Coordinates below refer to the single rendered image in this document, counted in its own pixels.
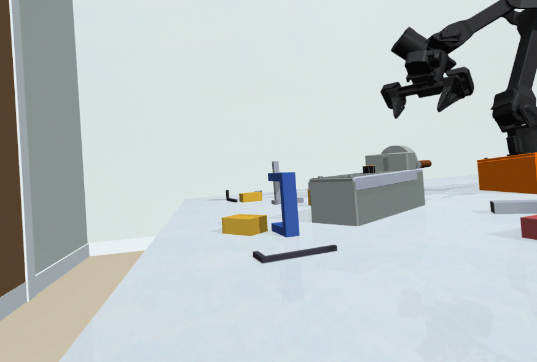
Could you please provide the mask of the blue c-clamp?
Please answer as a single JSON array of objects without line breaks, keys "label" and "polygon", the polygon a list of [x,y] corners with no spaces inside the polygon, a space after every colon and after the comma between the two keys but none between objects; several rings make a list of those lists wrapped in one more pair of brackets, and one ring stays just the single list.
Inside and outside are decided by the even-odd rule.
[{"label": "blue c-clamp", "polygon": [[274,197],[272,204],[281,204],[282,221],[272,223],[272,231],[284,237],[299,236],[299,217],[297,208],[295,172],[279,172],[278,161],[272,162],[273,173],[268,173],[268,181],[273,181]]}]

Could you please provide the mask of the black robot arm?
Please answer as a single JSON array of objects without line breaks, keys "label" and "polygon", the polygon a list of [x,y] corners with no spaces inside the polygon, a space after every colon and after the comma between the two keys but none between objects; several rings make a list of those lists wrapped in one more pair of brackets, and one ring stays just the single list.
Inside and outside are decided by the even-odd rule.
[{"label": "black robot arm", "polygon": [[532,91],[537,69],[537,0],[499,0],[470,19],[447,25],[428,39],[408,27],[391,51],[406,61],[407,82],[414,76],[434,72],[429,75],[433,81],[435,68],[442,64],[446,73],[457,64],[448,56],[450,52],[500,17],[517,26],[520,42],[508,87],[494,97],[492,116],[502,133],[507,132],[507,156],[529,154],[537,152],[537,106]]}]

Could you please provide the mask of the dark grey l-shaped bar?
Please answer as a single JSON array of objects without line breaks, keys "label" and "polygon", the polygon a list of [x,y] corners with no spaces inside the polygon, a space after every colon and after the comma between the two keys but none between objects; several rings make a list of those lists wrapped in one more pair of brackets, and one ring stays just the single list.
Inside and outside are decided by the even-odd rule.
[{"label": "dark grey l-shaped bar", "polygon": [[306,250],[291,251],[287,253],[272,254],[265,256],[259,251],[253,251],[253,257],[261,263],[282,261],[285,259],[299,258],[304,256],[310,256],[314,254],[328,253],[337,251],[337,245],[321,246],[317,248],[310,248]]}]

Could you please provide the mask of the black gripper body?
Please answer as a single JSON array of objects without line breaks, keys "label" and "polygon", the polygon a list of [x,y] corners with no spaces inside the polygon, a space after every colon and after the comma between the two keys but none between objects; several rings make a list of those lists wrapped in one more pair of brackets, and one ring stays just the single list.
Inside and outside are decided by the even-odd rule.
[{"label": "black gripper body", "polygon": [[[424,76],[414,76],[411,78],[413,85],[408,85],[401,87],[400,83],[395,82],[391,84],[383,85],[380,93],[389,109],[392,109],[386,96],[385,91],[389,89],[395,89],[398,91],[398,94],[402,100],[403,105],[406,104],[406,96],[418,95],[419,98],[424,98],[428,96],[440,95],[443,90],[444,83],[444,66],[441,64],[436,69],[436,75],[434,80],[431,80],[429,75],[433,75],[434,72],[429,75]],[[463,90],[466,96],[471,96],[474,91],[474,82],[471,76],[471,72],[466,67],[460,67],[455,69],[447,70],[447,76],[459,75]]]}]

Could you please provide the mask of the red rectangular block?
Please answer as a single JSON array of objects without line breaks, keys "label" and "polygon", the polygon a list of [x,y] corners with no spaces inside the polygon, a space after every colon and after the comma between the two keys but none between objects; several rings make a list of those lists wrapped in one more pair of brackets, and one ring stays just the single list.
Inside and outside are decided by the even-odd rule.
[{"label": "red rectangular block", "polygon": [[537,240],[537,215],[520,218],[522,238]]}]

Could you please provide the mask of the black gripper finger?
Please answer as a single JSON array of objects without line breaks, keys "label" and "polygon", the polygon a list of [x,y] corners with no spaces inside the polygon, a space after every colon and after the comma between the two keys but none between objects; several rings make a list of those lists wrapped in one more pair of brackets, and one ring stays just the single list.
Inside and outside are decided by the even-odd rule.
[{"label": "black gripper finger", "polygon": [[459,75],[447,76],[444,78],[443,90],[437,104],[438,112],[443,111],[451,104],[465,98],[465,92]]},{"label": "black gripper finger", "polygon": [[398,91],[396,90],[396,88],[386,90],[385,96],[393,110],[394,118],[397,119],[405,108],[398,94]]}]

